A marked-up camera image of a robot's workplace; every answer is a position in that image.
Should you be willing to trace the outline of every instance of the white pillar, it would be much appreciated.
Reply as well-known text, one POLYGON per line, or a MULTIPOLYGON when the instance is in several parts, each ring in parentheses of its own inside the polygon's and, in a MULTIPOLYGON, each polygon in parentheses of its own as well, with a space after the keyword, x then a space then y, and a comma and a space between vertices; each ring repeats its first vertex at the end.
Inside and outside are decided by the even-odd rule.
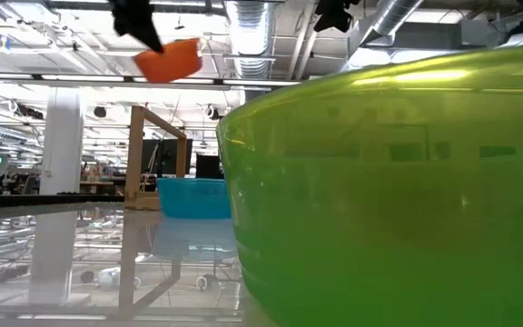
POLYGON ((45 118, 40 194, 78 192, 86 105, 77 88, 52 88, 45 118))
POLYGON ((78 212, 39 214, 35 217, 28 301, 63 305, 72 286, 72 260, 78 212))

